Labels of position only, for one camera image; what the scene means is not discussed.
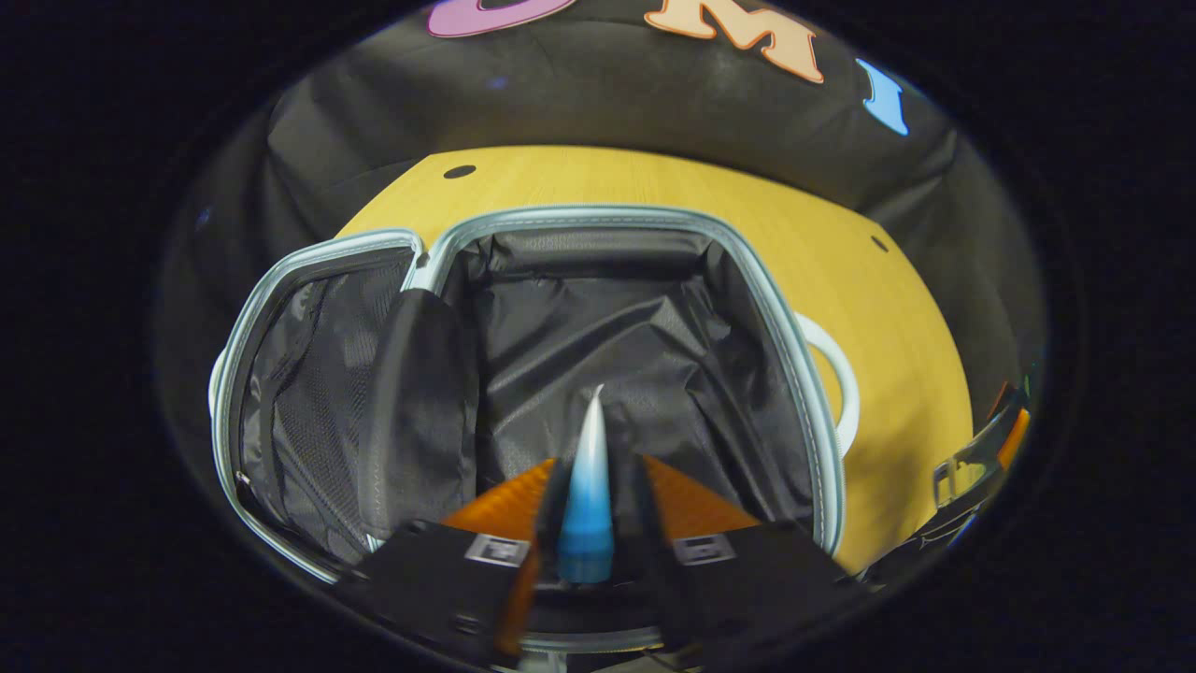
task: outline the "pink letter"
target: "pink letter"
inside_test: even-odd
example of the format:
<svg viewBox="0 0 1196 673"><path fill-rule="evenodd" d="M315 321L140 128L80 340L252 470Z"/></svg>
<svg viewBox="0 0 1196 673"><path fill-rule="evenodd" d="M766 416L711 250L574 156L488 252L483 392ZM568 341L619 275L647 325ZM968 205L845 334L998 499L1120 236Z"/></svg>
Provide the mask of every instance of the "pink letter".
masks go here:
<svg viewBox="0 0 1196 673"><path fill-rule="evenodd" d="M748 49L765 35L771 44L761 54L774 65L791 73L822 84L823 74L814 62L814 33L798 22L771 10L745 12L733 0L664 0L659 12L648 12L643 19L660 30L690 37L713 39L718 35L702 20L702 7L722 26L722 32L739 49Z"/></svg>
<svg viewBox="0 0 1196 673"><path fill-rule="evenodd" d="M524 0L506 7L483 10L482 0L445 0L432 8L428 33L465 37L542 19L568 7L574 0Z"/></svg>

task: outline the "blue cone tip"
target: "blue cone tip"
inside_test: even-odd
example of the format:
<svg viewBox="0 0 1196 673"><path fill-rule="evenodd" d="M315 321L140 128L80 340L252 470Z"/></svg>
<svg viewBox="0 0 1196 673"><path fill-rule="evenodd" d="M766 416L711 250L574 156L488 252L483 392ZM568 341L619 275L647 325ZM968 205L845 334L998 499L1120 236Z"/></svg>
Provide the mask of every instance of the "blue cone tip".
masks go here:
<svg viewBox="0 0 1196 673"><path fill-rule="evenodd" d="M594 391L581 424L578 455L573 460L573 476L569 481L569 498L565 507L565 524L556 547L561 580L579 585L609 580L611 558L615 556L606 475L606 423L598 402L602 388L599 386Z"/></svg>

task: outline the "foam letter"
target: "foam letter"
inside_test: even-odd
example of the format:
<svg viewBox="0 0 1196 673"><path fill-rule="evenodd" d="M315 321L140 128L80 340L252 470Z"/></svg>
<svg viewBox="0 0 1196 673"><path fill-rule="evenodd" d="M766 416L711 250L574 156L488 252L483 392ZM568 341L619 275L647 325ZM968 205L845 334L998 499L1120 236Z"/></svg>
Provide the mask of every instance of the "foam letter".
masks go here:
<svg viewBox="0 0 1196 673"><path fill-rule="evenodd" d="M864 109L872 112L872 116L880 120L880 123L896 130L902 135L909 135L909 127L901 112L901 85L889 78L885 73L874 68L871 63L855 60L868 73L868 82L872 85L872 98L864 100Z"/></svg>
<svg viewBox="0 0 1196 673"><path fill-rule="evenodd" d="M689 37L713 39L718 33L702 20L702 7L706 7L739 49L750 48L765 35L771 36L771 44L759 51L765 59L803 79L822 84L823 74L814 62L814 33L798 22L773 10L745 12L733 0L664 1L659 12L643 14L643 19L653 26Z"/></svg>
<svg viewBox="0 0 1196 673"><path fill-rule="evenodd" d="M428 33L465 37L542 19L568 7L574 0L524 0L506 7L483 10L482 0L446 0L432 8Z"/></svg>

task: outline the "open suitcase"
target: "open suitcase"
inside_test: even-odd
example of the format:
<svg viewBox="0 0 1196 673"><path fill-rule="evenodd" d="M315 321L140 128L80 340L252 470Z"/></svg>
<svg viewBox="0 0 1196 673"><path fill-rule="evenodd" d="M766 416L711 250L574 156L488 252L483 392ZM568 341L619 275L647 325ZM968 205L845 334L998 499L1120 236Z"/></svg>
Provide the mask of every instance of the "open suitcase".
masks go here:
<svg viewBox="0 0 1196 673"><path fill-rule="evenodd" d="M841 380L837 428L810 345ZM612 446L834 556L850 366L731 225L676 208L520 208L427 251L392 228L288 255L212 372L214 458L245 525L335 583L404 521L567 455L598 386ZM533 618L524 648L659 640L635 619L553 632Z"/></svg>

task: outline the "wooden table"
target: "wooden table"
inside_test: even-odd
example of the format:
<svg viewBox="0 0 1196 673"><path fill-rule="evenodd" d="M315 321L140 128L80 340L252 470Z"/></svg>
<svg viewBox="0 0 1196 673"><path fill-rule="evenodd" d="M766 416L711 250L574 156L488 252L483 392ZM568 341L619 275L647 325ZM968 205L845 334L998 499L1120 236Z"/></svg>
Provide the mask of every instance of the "wooden table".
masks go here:
<svg viewBox="0 0 1196 673"><path fill-rule="evenodd" d="M450 169L476 170L446 178ZM659 154L575 146L432 154L361 209L340 235L401 226L431 245L490 210L561 203L643 203L701 210L756 249L789 304L822 324L860 385L846 459L847 521L836 559L862 570L934 514L930 475L971 440L959 354L934 299L875 222L748 173ZM814 354L832 411L838 384Z"/></svg>

